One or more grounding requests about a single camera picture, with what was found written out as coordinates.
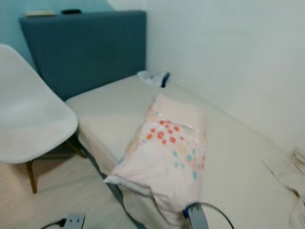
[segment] pillow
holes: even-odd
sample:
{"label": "pillow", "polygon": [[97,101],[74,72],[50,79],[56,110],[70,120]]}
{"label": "pillow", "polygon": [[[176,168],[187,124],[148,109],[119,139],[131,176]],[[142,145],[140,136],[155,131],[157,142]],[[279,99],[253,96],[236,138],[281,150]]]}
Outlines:
{"label": "pillow", "polygon": [[154,198],[167,222],[180,226],[185,206],[201,200],[204,120],[194,105],[158,95],[105,182]]}

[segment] white cloth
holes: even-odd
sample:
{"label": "white cloth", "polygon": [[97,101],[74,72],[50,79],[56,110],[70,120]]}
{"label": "white cloth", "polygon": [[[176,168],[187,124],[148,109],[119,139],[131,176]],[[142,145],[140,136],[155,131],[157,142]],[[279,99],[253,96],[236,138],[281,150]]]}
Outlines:
{"label": "white cloth", "polygon": [[305,153],[295,148],[291,155],[268,158],[265,165],[276,179],[298,197],[290,219],[290,229],[305,228]]}

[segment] chair leg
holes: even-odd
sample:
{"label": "chair leg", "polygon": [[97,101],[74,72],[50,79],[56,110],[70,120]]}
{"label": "chair leg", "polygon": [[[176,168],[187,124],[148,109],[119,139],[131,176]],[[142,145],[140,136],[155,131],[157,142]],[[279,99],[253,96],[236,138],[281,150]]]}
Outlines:
{"label": "chair leg", "polygon": [[76,152],[76,154],[82,158],[87,158],[87,156],[85,154],[83,154],[72,142],[71,140],[67,140],[66,141],[68,143],[69,146],[71,146],[72,149],[74,149],[74,151]]}
{"label": "chair leg", "polygon": [[30,185],[32,187],[32,191],[33,191],[33,194],[36,194],[37,193],[37,186],[36,186],[36,183],[35,183],[35,179],[34,179],[34,173],[33,173],[33,167],[32,167],[32,164],[33,164],[33,161],[28,161],[26,163],[27,165],[27,171],[28,171],[28,174],[29,174],[29,178],[30,178]]}

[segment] teal wall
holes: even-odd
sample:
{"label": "teal wall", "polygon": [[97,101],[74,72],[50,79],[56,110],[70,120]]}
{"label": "teal wall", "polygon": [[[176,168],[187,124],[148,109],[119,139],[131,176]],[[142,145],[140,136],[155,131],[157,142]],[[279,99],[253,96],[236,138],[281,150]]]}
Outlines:
{"label": "teal wall", "polygon": [[89,11],[113,10],[107,0],[0,0],[0,42],[14,47],[31,64],[31,55],[23,38],[18,18],[25,11],[62,9]]}

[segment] floral pillowcase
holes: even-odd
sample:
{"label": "floral pillowcase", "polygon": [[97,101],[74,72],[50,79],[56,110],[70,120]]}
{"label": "floral pillowcase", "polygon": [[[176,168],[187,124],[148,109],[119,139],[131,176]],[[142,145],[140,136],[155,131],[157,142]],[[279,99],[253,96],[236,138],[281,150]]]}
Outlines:
{"label": "floral pillowcase", "polygon": [[180,225],[185,206],[202,196],[204,122],[196,106],[158,95],[105,182],[154,198],[168,223]]}

